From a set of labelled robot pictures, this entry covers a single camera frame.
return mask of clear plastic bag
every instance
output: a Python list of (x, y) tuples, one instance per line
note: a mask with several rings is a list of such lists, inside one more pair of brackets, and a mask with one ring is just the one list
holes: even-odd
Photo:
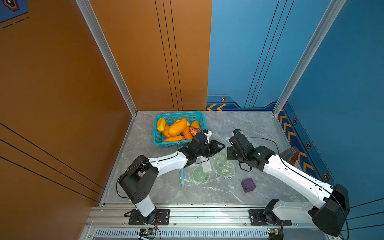
[(236, 165), (227, 160), (229, 145), (217, 134), (212, 134), (210, 140), (225, 144), (225, 148), (212, 157), (198, 157), (196, 163), (183, 169), (184, 186), (201, 185), (210, 190), (233, 192)]

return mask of black line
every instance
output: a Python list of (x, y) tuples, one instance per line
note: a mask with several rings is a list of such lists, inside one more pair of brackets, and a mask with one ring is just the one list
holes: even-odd
[(372, 226), (366, 226), (366, 227), (350, 228), (349, 230), (362, 229), (362, 228), (369, 228), (369, 227), (378, 227), (378, 226), (384, 226), (384, 224), (372, 225)]
[(248, 98), (249, 98), (249, 94), (251, 93), (251, 89), (252, 89), (253, 81), (255, 80), (256, 72), (257, 72), (257, 69), (258, 69), (258, 67), (259, 67), (260, 60), (261, 60), (261, 58), (262, 58), (263, 52), (264, 52), (265, 43), (266, 43), (266, 40), (268, 39), (269, 31), (271, 30), (271, 26), (272, 26), (272, 23), (273, 23), (273, 19), (275, 18), (275, 14), (276, 14), (276, 10), (277, 10), (277, 6), (279, 5), (279, 2), (280, 2), (280, 0), (277, 2), (276, 9), (275, 9), (275, 13), (273, 14), (273, 18), (272, 18), (272, 21), (271, 21), (271, 25), (269, 25), (268, 33), (266, 34), (266, 37), (265, 37), (265, 42), (264, 42), (263, 50), (262, 50), (262, 53), (260, 54), (259, 62), (257, 63), (257, 67), (256, 67), (255, 75), (253, 76), (253, 80), (252, 80), (252, 83), (251, 83), (251, 87), (249, 88), (248, 96), (247, 96), (247, 99), (246, 99), (246, 101), (245, 101), (244, 107), (247, 105), (247, 101), (248, 101)]
[(167, 38), (168, 38), (168, 46), (169, 46), (169, 56), (170, 56), (170, 64), (171, 64), (171, 66), (172, 66), (173, 84), (175, 85), (177, 110), (179, 110), (179, 99), (177, 98), (177, 90), (176, 90), (176, 82), (175, 82), (175, 72), (173, 71), (172, 53), (170, 52), (170, 43), (169, 43), (169, 34), (168, 34), (168, 24), (167, 24), (166, 7), (164, 6), (164, 0), (163, 0), (163, 9), (164, 9), (164, 19), (166, 20)]
[(353, 217), (353, 218), (349, 218), (348, 220), (356, 219), (356, 218), (361, 218), (361, 217), (372, 216), (372, 215), (376, 215), (376, 214), (382, 214), (382, 213), (384, 213), (384, 212), (376, 212), (376, 213), (374, 213), (374, 214), (367, 214), (367, 215), (360, 216), (360, 217)]
[(13, 23), (11, 23), (10, 25), (4, 26), (3, 28), (9, 27), (9, 26), (11, 26), (11, 25), (13, 25)]
[(353, 207), (350, 207), (350, 209), (354, 208), (354, 207), (358, 207), (358, 206), (361, 206), (361, 205), (365, 205), (365, 204), (370, 204), (370, 203), (373, 203), (373, 202), (377, 202), (377, 201), (380, 201), (380, 200), (383, 200), (383, 198), (380, 198), (380, 199), (377, 199), (377, 200), (373, 200), (373, 201), (370, 201), (370, 202), (366, 202), (366, 203), (363, 203), (363, 204), (359, 204), (359, 205), (356, 205), (356, 206), (353, 206)]
[(45, 179), (47, 179), (47, 180), (49, 180), (49, 181), (51, 181), (51, 182), (54, 182), (54, 183), (56, 183), (56, 184), (58, 184), (58, 185), (60, 185), (60, 186), (62, 186), (62, 187), (65, 187), (66, 189), (69, 189), (69, 190), (71, 190), (71, 191), (73, 191), (73, 192), (75, 192), (75, 193), (78, 193), (78, 194), (80, 194), (80, 195), (82, 195), (82, 196), (84, 196), (84, 197), (86, 197), (86, 198), (89, 198), (89, 199), (91, 199), (92, 201), (99, 202), (99, 201), (96, 201), (96, 200), (94, 200), (94, 199), (92, 199), (92, 198), (90, 198), (90, 197), (87, 197), (87, 196), (85, 196), (84, 194), (81, 194), (81, 193), (79, 193), (79, 192), (77, 192), (77, 191), (75, 191), (75, 190), (73, 190), (73, 189), (70, 189), (69, 187), (66, 187), (66, 186), (64, 186), (63, 184), (60, 184), (60, 183), (58, 183), (58, 182), (55, 182), (54, 180), (51, 180), (51, 179), (49, 179), (49, 178), (47, 178), (47, 177), (44, 177), (43, 175), (40, 175), (40, 174), (38, 174), (37, 172), (34, 172), (34, 171), (32, 171), (32, 170), (29, 170), (29, 169), (26, 168), (26, 167), (23, 167), (23, 166), (21, 166), (21, 165), (15, 163), (15, 162), (12, 162), (11, 160), (8, 160), (8, 159), (6, 159), (6, 158), (4, 158), (4, 157), (2, 157), (2, 156), (0, 156), (0, 158), (4, 159), (4, 160), (6, 160), (6, 161), (8, 161), (8, 162), (10, 162), (10, 163), (13, 163), (14, 165), (19, 166), (19, 167), (21, 167), (21, 168), (23, 168), (23, 169), (25, 169), (25, 170), (28, 170), (28, 171), (30, 171), (30, 172), (36, 174), (36, 175), (39, 175), (40, 177), (43, 177), (43, 178), (45, 178)]
[(4, 20), (4, 21), (2, 21), (2, 22), (0, 22), (0, 23), (3, 23), (3, 22), (6, 22), (6, 21), (9, 21), (9, 20), (11, 20), (11, 19), (14, 19), (14, 18), (17, 18), (17, 17), (19, 17), (19, 16), (21, 16), (21, 15), (24, 15), (24, 14), (26, 14), (26, 13), (22, 13), (22, 14), (20, 14), (20, 15), (17, 15), (17, 16), (15, 16), (15, 17), (13, 17), (13, 18), (10, 18), (10, 19), (7, 19), (7, 20)]
[(161, 44), (163, 45), (164, 59), (166, 61), (166, 68), (167, 68), (167, 76), (168, 76), (168, 82), (169, 82), (170, 97), (172, 99), (173, 110), (175, 110), (175, 105), (173, 104), (172, 89), (170, 87), (170, 80), (169, 80), (169, 73), (168, 73), (168, 66), (167, 66), (167, 59), (166, 59), (166, 51), (164, 50), (163, 36), (161, 35), (160, 19), (159, 19), (159, 13), (157, 11), (156, 0), (155, 0), (155, 6), (156, 6), (156, 13), (157, 13), (157, 20), (159, 21), (159, 30), (160, 30)]
[[(259, 82), (259, 80), (260, 80), (260, 76), (262, 75), (262, 72), (263, 72), (263, 69), (264, 69), (265, 62), (266, 62), (266, 60), (267, 60), (267, 58), (268, 58), (269, 51), (271, 50), (271, 46), (272, 46), (273, 40), (274, 40), (274, 38), (275, 38), (277, 29), (279, 28), (280, 20), (281, 20), (281, 17), (283, 16), (284, 9), (285, 9), (285, 5), (287, 4), (287, 1), (288, 1), (288, 0), (285, 0), (285, 4), (284, 4), (284, 7), (283, 7), (283, 10), (282, 10), (282, 12), (281, 12), (279, 21), (277, 22), (276, 30), (275, 30), (275, 33), (273, 34), (273, 38), (272, 38), (271, 44), (269, 45), (268, 52), (266, 53), (266, 57), (265, 57), (265, 60), (264, 60), (264, 64), (263, 64), (262, 70), (260, 71), (259, 79), (257, 80), (257, 82)], [(249, 102), (249, 106), (248, 106), (249, 108), (251, 107), (251, 103), (252, 103), (252, 100), (253, 100), (253, 96), (255, 95), (256, 89), (257, 89), (257, 85), (256, 85), (256, 87), (255, 87), (255, 90), (253, 91), (251, 101)]]
[(177, 60), (177, 50), (176, 50), (175, 25), (173, 24), (172, 4), (171, 4), (170, 0), (169, 0), (169, 5), (170, 5), (170, 14), (171, 14), (171, 16), (172, 16), (173, 39), (175, 40), (176, 64), (177, 64), (177, 75), (179, 76), (179, 88), (180, 88), (181, 110), (183, 110), (183, 97), (181, 96), (181, 84), (180, 84), (180, 74), (179, 74), (179, 61)]
[(276, 43), (276, 46), (275, 46), (275, 50), (273, 51), (273, 54), (272, 54), (271, 60), (269, 61), (268, 67), (267, 67), (267, 69), (266, 69), (266, 71), (265, 71), (265, 74), (264, 74), (264, 77), (263, 77), (263, 81), (262, 81), (262, 83), (261, 83), (261, 85), (260, 85), (259, 91), (257, 92), (257, 95), (256, 95), (256, 99), (255, 99), (255, 102), (253, 103), (253, 107), (255, 106), (255, 103), (256, 103), (257, 97), (259, 96), (260, 90), (261, 90), (261, 88), (262, 88), (262, 86), (263, 86), (263, 82), (264, 82), (264, 79), (265, 79), (266, 73), (268, 72), (269, 66), (270, 66), (270, 64), (271, 64), (271, 62), (272, 62), (272, 59), (273, 59), (273, 56), (275, 55), (275, 51), (276, 51), (277, 45), (279, 44), (279, 41), (280, 41), (280, 37), (281, 37), (281, 35), (282, 35), (283, 31), (284, 31), (284, 27), (285, 27), (285, 24), (287, 23), (287, 20), (288, 20), (288, 17), (289, 17), (289, 13), (291, 12), (291, 9), (292, 9), (292, 6), (293, 6), (293, 3), (294, 3), (294, 2), (295, 2), (295, 0), (293, 0), (293, 2), (292, 2), (292, 5), (291, 5), (291, 8), (289, 9), (289, 12), (288, 12), (287, 18), (285, 19), (285, 23), (284, 23), (284, 25), (283, 25), (283, 29), (281, 30), (281, 33), (280, 33), (279, 39), (277, 40), (277, 43)]
[(76, 171), (75, 169), (73, 169), (72, 167), (68, 166), (67, 164), (65, 164), (64, 162), (60, 161), (58, 158), (54, 157), (52, 154), (49, 154), (47, 151), (43, 150), (41, 147), (38, 147), (36, 144), (32, 143), (31, 141), (29, 141), (28, 139), (26, 139), (25, 137), (21, 136), (20, 134), (18, 134), (17, 132), (15, 132), (14, 130), (10, 129), (9, 127), (5, 126), (4, 124), (2, 124), (0, 122), (0, 125), (2, 125), (3, 127), (7, 128), (8, 130), (10, 130), (11, 132), (13, 132), (14, 134), (16, 134), (17, 136), (21, 137), (22, 139), (24, 139), (25, 141), (29, 142), (30, 144), (34, 145), (35, 147), (37, 147), (38, 149), (40, 149), (41, 151), (45, 152), (46, 154), (48, 154), (49, 156), (53, 157), (54, 159), (56, 159), (57, 161), (61, 162), (62, 164), (64, 164), (65, 166), (69, 167), (70, 169), (74, 170), (75, 172), (77, 172), (78, 174), (80, 174), (81, 176), (85, 177), (86, 179), (88, 179), (89, 181), (93, 182), (94, 184), (96, 184), (97, 186), (101, 187), (102, 189), (104, 189), (102, 186), (100, 186), (99, 184), (95, 183), (94, 181), (92, 181), (91, 179), (87, 178), (86, 176), (82, 175), (81, 173), (79, 173), (78, 171)]
[[(47, 166), (47, 167), (49, 167), (49, 168), (51, 168), (51, 169), (55, 170), (56, 172), (63, 174), (63, 175), (64, 175), (64, 176), (66, 176), (67, 178), (69, 178), (69, 179), (71, 179), (71, 180), (74, 180), (73, 178), (71, 178), (71, 177), (69, 177), (69, 176), (65, 175), (64, 173), (60, 172), (59, 170), (56, 170), (55, 168), (53, 168), (53, 167), (49, 166), (49, 165), (48, 165), (48, 164), (46, 164), (46, 163), (43, 163), (43, 162), (42, 162), (42, 161), (40, 161), (39, 159), (37, 159), (37, 158), (35, 158), (35, 157), (33, 157), (33, 156), (29, 155), (29, 154), (28, 154), (28, 153), (26, 153), (26, 152), (23, 152), (22, 150), (18, 149), (17, 147), (13, 146), (12, 144), (10, 144), (10, 143), (7, 143), (6, 141), (4, 141), (4, 140), (2, 140), (2, 139), (0, 139), (0, 141), (2, 141), (3, 143), (5, 143), (5, 144), (7, 144), (7, 145), (9, 145), (9, 146), (11, 146), (11, 147), (13, 147), (13, 148), (14, 148), (14, 149), (16, 149), (16, 150), (19, 150), (20, 152), (24, 153), (24, 154), (25, 154), (25, 155), (27, 155), (28, 157), (31, 157), (31, 158), (33, 158), (34, 160), (36, 160), (36, 161), (38, 161), (38, 162), (40, 162), (40, 163), (44, 164), (45, 166)], [(84, 186), (84, 187), (88, 188), (89, 190), (91, 190), (91, 191), (93, 191), (93, 192), (95, 192), (95, 193), (97, 193), (97, 194), (101, 195), (100, 193), (98, 193), (98, 192), (96, 192), (96, 191), (94, 191), (94, 190), (90, 189), (89, 187), (85, 186), (84, 184), (82, 184), (82, 183), (80, 183), (80, 182), (78, 182), (78, 181), (76, 181), (76, 180), (74, 180), (74, 181), (75, 181), (75, 182), (77, 182), (78, 184), (80, 184), (80, 185), (82, 185), (82, 186)]]

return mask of gray marble surface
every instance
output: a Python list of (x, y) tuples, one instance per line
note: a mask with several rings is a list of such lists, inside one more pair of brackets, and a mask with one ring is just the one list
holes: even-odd
[[(111, 174), (112, 184), (104, 191), (105, 203), (129, 202), (120, 198), (115, 191), (117, 178), (128, 168), (133, 160), (143, 154), (146, 157), (159, 157), (176, 151), (176, 148), (161, 148), (152, 142), (154, 119), (163, 111), (139, 111), (134, 120), (122, 156), (116, 163), (115, 172)], [(264, 137), (274, 140), (279, 151), (289, 147), (281, 127), (271, 112), (264, 111), (207, 111), (204, 112), (207, 128), (223, 139), (228, 139), (234, 129), (241, 129), (247, 137)], [(263, 139), (250, 139), (255, 147), (266, 146), (276, 151), (273, 142)], [(236, 164), (235, 176), (232, 179), (210, 180), (202, 185), (181, 186), (180, 170), (174, 170), (160, 176), (150, 192), (154, 203), (211, 203), (211, 204), (267, 204), (273, 198), (284, 201), (301, 202), (305, 198), (279, 179), (257, 169), (243, 171)], [(244, 193), (241, 181), (251, 177), (256, 189)], [(126, 196), (118, 185), (120, 195)]]

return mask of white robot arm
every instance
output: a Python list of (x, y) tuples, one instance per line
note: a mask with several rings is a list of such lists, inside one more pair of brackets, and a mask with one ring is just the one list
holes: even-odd
[[(203, 130), (177, 152), (158, 158), (146, 158), (141, 155), (135, 159), (126, 172), (118, 179), (132, 203), (135, 204), (147, 224), (153, 224), (157, 209), (149, 197), (157, 177), (175, 169), (190, 166), (198, 156), (209, 157), (220, 152), (225, 145), (209, 141), (210, 131)], [(259, 146), (254, 148), (239, 129), (233, 131), (229, 139), (231, 147), (227, 148), (227, 159), (246, 164), (252, 168), (268, 173), (306, 197), (309, 202), (284, 202), (272, 199), (264, 209), (262, 218), (270, 225), (283, 220), (296, 220), (314, 223), (320, 230), (338, 236), (349, 214), (347, 190), (336, 184), (334, 187), (319, 181), (306, 173), (290, 166), (272, 150)]]

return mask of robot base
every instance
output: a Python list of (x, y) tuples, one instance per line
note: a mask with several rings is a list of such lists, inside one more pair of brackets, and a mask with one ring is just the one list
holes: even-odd
[[(157, 225), (157, 217), (159, 218), (159, 225), (168, 225), (169, 224), (169, 209), (157, 209), (156, 218), (154, 225)], [(147, 224), (143, 219), (141, 213), (137, 209), (133, 209), (129, 217), (129, 225), (153, 225)]]
[[(265, 216), (263, 216), (264, 210), (263, 209), (250, 209), (248, 210), (249, 218), (251, 220), (252, 226), (276, 226), (280, 227), (280, 222), (276, 223), (276, 225), (270, 225), (266, 222)], [(292, 222), (291, 220), (285, 220), (283, 221), (284, 226), (291, 226)]]

